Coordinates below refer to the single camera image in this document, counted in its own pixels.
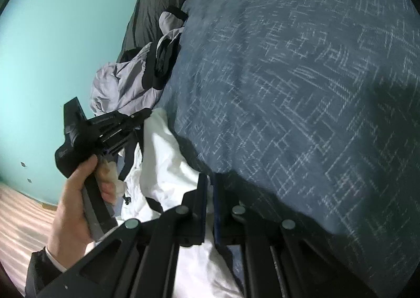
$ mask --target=screw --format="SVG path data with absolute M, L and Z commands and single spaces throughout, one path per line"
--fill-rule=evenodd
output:
M 179 215 L 185 215 L 188 214 L 190 210 L 186 205 L 180 205 L 179 207 L 176 207 L 175 212 Z
M 127 229 L 134 229 L 139 225 L 139 221 L 136 218 L 130 218 L 124 224 Z
M 245 213 L 245 208 L 242 207 L 241 205 L 236 205 L 232 208 L 232 212 L 235 215 L 242 215 L 243 213 Z
M 281 223 L 284 229 L 292 230 L 296 227 L 296 223 L 293 220 L 283 220 Z

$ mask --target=sleeve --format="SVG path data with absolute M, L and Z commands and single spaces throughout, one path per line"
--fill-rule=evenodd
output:
M 36 298 L 37 294 L 60 274 L 61 271 L 52 263 L 45 248 L 32 253 L 28 267 L 25 297 Z

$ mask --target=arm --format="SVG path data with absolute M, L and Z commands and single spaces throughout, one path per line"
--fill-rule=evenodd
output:
M 57 206 L 51 234 L 48 238 L 48 252 L 64 268 L 72 267 L 84 255 L 86 247 L 93 240 L 83 215 L 81 189 L 85 179 L 95 170 L 97 157 L 91 156 L 74 171 L 66 183 Z M 99 170 L 99 178 L 106 173 Z M 113 183 L 101 183 L 102 198 L 115 204 Z M 51 262 L 45 249 L 32 253 L 26 281 L 26 297 L 35 297 L 39 291 L 60 275 L 61 271 Z

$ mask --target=blue bedsheet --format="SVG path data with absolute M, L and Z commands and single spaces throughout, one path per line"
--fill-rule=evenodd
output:
M 245 205 L 295 219 L 379 296 L 395 297 L 420 259 L 411 1 L 188 0 L 183 9 L 159 105 L 187 161 L 226 173 Z

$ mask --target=teal wall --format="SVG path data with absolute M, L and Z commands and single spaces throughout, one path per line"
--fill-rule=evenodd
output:
M 64 141 L 62 106 L 78 96 L 92 116 L 93 76 L 115 61 L 135 2 L 9 2 L 0 16 L 0 177 L 6 184 L 57 203 L 64 183 L 54 162 Z

